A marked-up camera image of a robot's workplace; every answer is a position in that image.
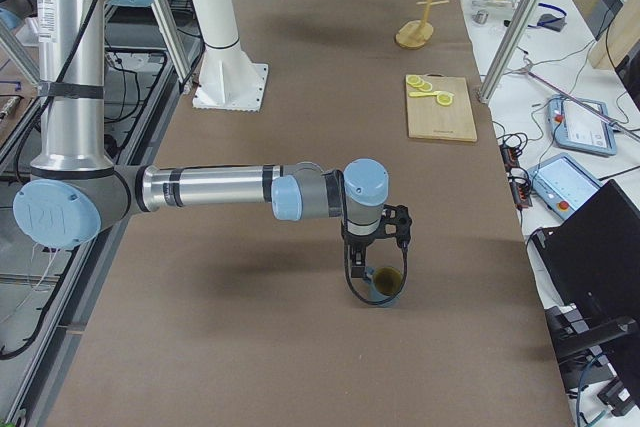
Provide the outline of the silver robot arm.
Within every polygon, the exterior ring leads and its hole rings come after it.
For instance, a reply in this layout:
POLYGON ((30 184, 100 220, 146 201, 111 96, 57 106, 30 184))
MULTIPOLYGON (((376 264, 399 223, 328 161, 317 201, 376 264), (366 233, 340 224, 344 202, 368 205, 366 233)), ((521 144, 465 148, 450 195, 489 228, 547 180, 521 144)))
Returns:
POLYGON ((42 148, 12 205, 26 235, 69 249, 126 217, 163 206, 266 202, 281 220, 339 218, 348 279, 364 276, 365 252, 374 241, 391 237, 401 250, 408 248, 408 211, 388 204, 388 174, 371 159, 328 172, 311 162, 115 165, 104 149, 104 6, 122 1, 36 0, 42 148))

